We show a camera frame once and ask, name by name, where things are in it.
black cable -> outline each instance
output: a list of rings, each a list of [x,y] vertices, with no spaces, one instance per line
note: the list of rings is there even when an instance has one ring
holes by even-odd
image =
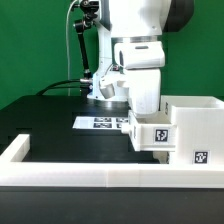
[[[48,91],[49,89],[52,89],[58,85],[63,85],[63,84],[70,84],[70,83],[75,83],[75,82],[78,82],[80,83],[80,80],[79,79],[71,79],[71,80],[65,80],[65,81],[61,81],[61,82],[56,82],[56,83],[53,83],[49,86],[47,86],[46,88],[42,89],[41,91],[39,91],[38,93],[36,93],[37,96],[42,96],[46,91]]]
[[[75,88],[80,88],[80,86],[58,86],[58,87],[51,87],[51,88],[48,88],[48,89],[45,89],[45,90],[42,90],[39,92],[39,94],[36,94],[37,96],[42,96],[45,92],[47,92],[48,90],[51,90],[51,89],[75,89]]]

black table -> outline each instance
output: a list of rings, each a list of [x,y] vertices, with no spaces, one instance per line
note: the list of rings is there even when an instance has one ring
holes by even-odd
[[[80,97],[25,96],[0,111],[0,152],[31,135],[24,162],[157,163],[117,130],[72,129],[76,116],[126,117],[128,109]],[[0,187],[1,223],[223,224],[222,189]]]

green wall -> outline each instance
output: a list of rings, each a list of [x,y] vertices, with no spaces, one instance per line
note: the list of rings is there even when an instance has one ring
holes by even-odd
[[[65,21],[69,4],[70,0],[0,2],[0,108],[67,79]],[[167,65],[162,69],[162,94],[223,96],[224,2],[195,0],[195,4],[190,23],[179,33],[163,36]],[[70,28],[80,16],[71,15]],[[76,33],[70,30],[71,73],[78,78],[82,76],[80,51]],[[90,67],[95,71],[96,30],[85,36]]]

cable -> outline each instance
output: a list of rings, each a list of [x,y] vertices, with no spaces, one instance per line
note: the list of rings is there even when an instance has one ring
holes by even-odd
[[[75,3],[78,0],[74,0],[68,9],[66,18],[66,51],[67,51],[67,63],[68,63],[68,80],[71,80],[71,58],[70,58],[70,46],[69,46],[69,15]]]
[[[75,83],[75,82],[80,83],[80,80],[79,79],[71,79],[71,80],[65,80],[65,81],[60,81],[60,82],[53,83],[53,84],[47,86],[46,88],[42,89],[41,91],[39,91],[36,95],[37,96],[42,96],[49,89],[52,89],[52,88],[57,87],[59,85],[70,84],[70,83]]]
[[[68,88],[80,88],[80,86],[58,86],[58,87],[51,87],[51,88],[48,88],[48,89],[44,89],[42,91],[40,91],[39,93],[37,93],[36,95],[37,96],[42,96],[45,92],[47,92],[48,90],[51,90],[51,89],[68,89]]]

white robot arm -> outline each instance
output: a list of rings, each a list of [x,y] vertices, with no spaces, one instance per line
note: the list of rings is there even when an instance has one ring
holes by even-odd
[[[160,102],[159,68],[165,65],[162,43],[157,37],[167,29],[178,31],[188,22],[193,0],[80,2],[99,3],[94,20],[99,34],[99,68],[93,75],[93,90],[88,98],[128,101],[137,118],[156,114]],[[184,17],[181,22],[175,18],[179,11]],[[114,63],[119,70],[111,69]]]

